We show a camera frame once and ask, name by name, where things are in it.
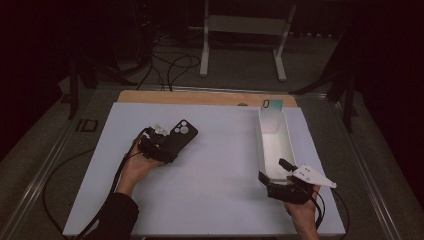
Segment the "sleeve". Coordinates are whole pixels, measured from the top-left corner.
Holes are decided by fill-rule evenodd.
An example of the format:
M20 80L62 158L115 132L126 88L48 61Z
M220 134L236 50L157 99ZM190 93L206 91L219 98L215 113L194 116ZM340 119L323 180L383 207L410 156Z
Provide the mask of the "sleeve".
M138 217L138 206L128 195L112 193L99 215L99 224L84 240L131 239L131 231Z

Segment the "open white box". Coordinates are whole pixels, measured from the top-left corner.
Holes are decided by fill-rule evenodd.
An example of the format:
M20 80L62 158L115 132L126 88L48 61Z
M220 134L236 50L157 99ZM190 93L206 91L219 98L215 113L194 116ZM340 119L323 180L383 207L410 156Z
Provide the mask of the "open white box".
M287 119L282 110L281 100L265 100L259 110L259 126L256 128L259 171L271 183L287 184L287 176L292 173L281 167L280 158L296 166Z

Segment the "white board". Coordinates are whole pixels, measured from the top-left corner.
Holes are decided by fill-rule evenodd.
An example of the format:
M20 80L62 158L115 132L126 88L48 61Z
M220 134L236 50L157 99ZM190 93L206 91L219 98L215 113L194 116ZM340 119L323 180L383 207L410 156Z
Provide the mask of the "white board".
M284 108L297 164L323 173L300 108ZM66 223L77 235L108 195L132 140L156 123L171 130L181 119L199 134L172 164L154 169L133 193L143 236L270 236L296 234L281 201L269 199L258 180L255 126L258 108L115 103ZM323 187L326 214L319 233L343 234L331 191Z

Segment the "human hand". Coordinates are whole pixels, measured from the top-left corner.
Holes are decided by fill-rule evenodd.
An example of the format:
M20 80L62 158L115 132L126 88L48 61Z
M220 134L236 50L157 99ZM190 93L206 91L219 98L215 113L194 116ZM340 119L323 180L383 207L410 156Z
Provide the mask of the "human hand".
M163 162L145 158L138 149L140 136L133 142L131 150L128 152L127 162L122 169L121 179L119 180L116 192L132 195L135 185L142 181L153 168L163 164Z
M315 200L317 199L319 188L319 185L313 186L316 192L314 191L312 197ZM315 204L311 200L307 201L305 204L284 202L284 208L292 217L294 227L303 240L319 239L315 226Z

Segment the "black phone case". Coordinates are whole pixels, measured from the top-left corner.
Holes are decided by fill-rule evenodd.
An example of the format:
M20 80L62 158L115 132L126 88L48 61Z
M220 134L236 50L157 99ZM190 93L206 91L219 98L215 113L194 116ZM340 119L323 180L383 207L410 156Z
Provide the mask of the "black phone case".
M181 120L166 136L161 149L178 155L178 153L197 135L198 131L187 120Z

